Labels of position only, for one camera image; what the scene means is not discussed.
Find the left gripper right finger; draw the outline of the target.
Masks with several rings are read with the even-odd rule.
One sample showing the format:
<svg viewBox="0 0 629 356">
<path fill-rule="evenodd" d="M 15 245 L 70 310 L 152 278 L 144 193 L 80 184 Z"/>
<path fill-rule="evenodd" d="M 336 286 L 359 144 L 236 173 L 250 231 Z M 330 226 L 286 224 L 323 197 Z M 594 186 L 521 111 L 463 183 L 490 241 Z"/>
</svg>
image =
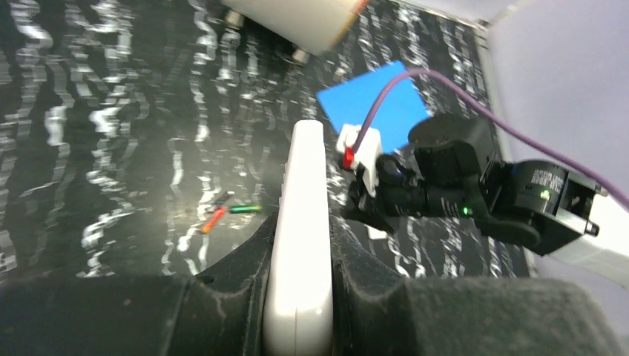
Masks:
<svg viewBox="0 0 629 356">
<path fill-rule="evenodd" d="M 623 355 L 573 283 L 406 278 L 330 217 L 336 355 Z"/>
</svg>

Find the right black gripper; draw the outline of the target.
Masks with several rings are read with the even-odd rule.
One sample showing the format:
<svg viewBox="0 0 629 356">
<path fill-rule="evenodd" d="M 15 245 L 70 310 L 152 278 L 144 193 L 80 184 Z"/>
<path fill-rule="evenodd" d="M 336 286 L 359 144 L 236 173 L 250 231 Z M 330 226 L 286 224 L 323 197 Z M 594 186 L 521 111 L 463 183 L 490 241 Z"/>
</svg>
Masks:
<svg viewBox="0 0 629 356">
<path fill-rule="evenodd" d="M 341 216 L 348 220 L 358 221 L 371 228 L 387 234 L 396 232 L 396 218 L 385 212 L 384 204 L 372 197 L 363 181 L 363 171 L 349 184 L 347 201 L 341 209 Z"/>
</svg>

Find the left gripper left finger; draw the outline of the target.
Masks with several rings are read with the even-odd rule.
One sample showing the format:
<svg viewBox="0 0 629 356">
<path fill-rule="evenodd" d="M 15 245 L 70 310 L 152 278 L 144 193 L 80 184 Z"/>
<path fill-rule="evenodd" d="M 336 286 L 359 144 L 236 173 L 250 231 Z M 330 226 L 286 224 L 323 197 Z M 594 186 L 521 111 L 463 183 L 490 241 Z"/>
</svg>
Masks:
<svg viewBox="0 0 629 356">
<path fill-rule="evenodd" d="M 3 355 L 261 355 L 277 216 L 197 276 L 37 277 L 1 286 Z"/>
</svg>

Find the white battery cover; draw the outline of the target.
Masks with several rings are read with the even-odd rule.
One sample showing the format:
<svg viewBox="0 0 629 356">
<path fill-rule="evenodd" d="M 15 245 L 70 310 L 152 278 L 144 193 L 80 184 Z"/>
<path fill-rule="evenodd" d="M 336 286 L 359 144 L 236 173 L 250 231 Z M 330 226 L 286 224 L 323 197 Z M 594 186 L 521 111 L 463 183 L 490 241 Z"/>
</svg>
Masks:
<svg viewBox="0 0 629 356">
<path fill-rule="evenodd" d="M 368 234 L 368 238 L 370 240 L 387 240 L 388 239 L 388 233 L 376 228 L 373 228 L 372 226 L 367 226 L 367 234 Z"/>
</svg>

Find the white remote control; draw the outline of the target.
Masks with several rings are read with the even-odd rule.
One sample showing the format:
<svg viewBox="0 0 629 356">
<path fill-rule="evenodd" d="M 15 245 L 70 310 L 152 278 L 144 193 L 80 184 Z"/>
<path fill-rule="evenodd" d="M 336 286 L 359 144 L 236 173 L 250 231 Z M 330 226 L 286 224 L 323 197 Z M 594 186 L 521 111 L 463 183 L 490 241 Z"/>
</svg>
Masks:
<svg viewBox="0 0 629 356">
<path fill-rule="evenodd" d="M 332 261 L 323 125 L 294 125 L 263 310 L 267 355 L 330 355 Z"/>
</svg>

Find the green battery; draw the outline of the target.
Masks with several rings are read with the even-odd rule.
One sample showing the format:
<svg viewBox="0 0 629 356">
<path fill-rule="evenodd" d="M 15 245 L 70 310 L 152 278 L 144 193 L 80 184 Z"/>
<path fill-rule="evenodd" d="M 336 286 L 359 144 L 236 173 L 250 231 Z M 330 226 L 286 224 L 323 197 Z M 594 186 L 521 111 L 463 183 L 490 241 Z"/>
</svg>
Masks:
<svg viewBox="0 0 629 356">
<path fill-rule="evenodd" d="M 261 205 L 233 205 L 228 208 L 230 214 L 256 214 L 261 211 Z"/>
</svg>

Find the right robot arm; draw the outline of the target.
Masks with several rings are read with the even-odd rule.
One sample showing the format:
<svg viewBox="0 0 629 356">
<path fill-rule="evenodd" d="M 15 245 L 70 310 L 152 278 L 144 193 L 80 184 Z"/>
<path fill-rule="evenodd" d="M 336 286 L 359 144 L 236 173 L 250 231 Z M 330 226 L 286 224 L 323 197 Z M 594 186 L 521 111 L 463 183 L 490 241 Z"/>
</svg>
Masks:
<svg viewBox="0 0 629 356">
<path fill-rule="evenodd" d="M 444 114 L 409 133 L 417 168 L 383 151 L 380 132 L 344 125 L 336 142 L 354 171 L 348 212 L 392 233 L 401 217 L 471 220 L 485 236 L 574 275 L 628 284 L 628 214 L 595 179 L 542 159 L 504 161 L 480 119 Z"/>
</svg>

